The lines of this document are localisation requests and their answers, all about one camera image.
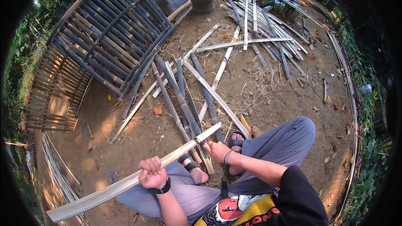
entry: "knee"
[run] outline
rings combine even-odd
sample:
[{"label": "knee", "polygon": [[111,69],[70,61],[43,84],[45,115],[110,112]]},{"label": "knee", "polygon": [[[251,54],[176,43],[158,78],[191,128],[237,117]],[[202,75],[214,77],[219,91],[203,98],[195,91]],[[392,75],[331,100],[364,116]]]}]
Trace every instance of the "knee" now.
[{"label": "knee", "polygon": [[305,132],[311,133],[312,135],[316,133],[316,127],[314,125],[314,122],[305,116],[299,116],[296,118],[297,124],[299,125],[299,128]]}]

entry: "black wristband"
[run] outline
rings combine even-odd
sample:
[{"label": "black wristband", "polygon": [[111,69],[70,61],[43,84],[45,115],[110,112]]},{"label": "black wristband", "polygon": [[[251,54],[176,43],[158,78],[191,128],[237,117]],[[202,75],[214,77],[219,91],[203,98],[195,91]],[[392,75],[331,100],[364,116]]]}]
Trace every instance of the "black wristband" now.
[{"label": "black wristband", "polygon": [[166,180],[166,184],[160,189],[155,189],[155,192],[157,194],[165,194],[168,193],[169,190],[170,190],[170,177]]}]

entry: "cloth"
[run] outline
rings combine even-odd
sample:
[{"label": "cloth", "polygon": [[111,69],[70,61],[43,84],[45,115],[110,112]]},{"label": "cloth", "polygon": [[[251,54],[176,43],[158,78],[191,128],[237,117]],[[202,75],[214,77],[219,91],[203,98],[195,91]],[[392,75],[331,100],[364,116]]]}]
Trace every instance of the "cloth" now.
[{"label": "cloth", "polygon": [[[314,143],[315,133],[312,120],[307,117],[297,117],[257,138],[245,140],[242,154],[285,167],[299,166]],[[165,169],[171,179],[170,189],[190,224],[221,200],[220,189],[195,186],[193,177],[177,161],[170,163]],[[263,195],[272,193],[275,189],[276,187],[246,172],[228,186],[228,193],[229,197]],[[137,185],[120,194],[118,200],[149,217],[162,218],[158,198],[151,189]]]},{"label": "cloth", "polygon": [[223,199],[194,226],[327,226],[328,224],[324,205],[317,192],[300,168],[294,165],[282,175],[278,197],[272,194],[239,195]]}]

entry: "hand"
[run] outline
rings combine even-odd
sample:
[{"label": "hand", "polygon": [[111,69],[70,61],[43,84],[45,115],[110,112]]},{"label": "hand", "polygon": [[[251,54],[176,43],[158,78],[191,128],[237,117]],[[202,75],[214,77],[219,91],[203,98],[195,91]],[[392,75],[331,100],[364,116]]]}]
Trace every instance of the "hand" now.
[{"label": "hand", "polygon": [[204,148],[211,155],[211,158],[219,163],[224,163],[226,154],[231,150],[222,142],[214,143],[212,141],[208,141]]},{"label": "hand", "polygon": [[157,156],[140,161],[137,169],[143,169],[144,171],[140,174],[138,180],[144,188],[160,189],[166,184],[166,170],[164,168],[160,169],[160,166],[161,162]]}]

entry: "gray pants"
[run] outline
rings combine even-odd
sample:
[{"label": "gray pants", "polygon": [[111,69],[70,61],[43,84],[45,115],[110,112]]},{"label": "gray pants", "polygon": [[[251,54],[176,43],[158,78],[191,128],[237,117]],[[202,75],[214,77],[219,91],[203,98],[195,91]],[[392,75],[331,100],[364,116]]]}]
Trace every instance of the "gray pants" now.
[{"label": "gray pants", "polygon": [[[242,154],[286,167],[299,166],[312,147],[315,136],[313,121],[307,117],[297,117],[257,138],[245,140]],[[196,186],[190,173],[177,161],[170,163],[165,169],[171,179],[170,189],[190,223],[220,201],[220,189]],[[274,190],[274,186],[247,172],[228,186],[229,197],[267,194]],[[142,214],[162,218],[158,198],[152,189],[137,185],[120,194],[118,199]]]}]

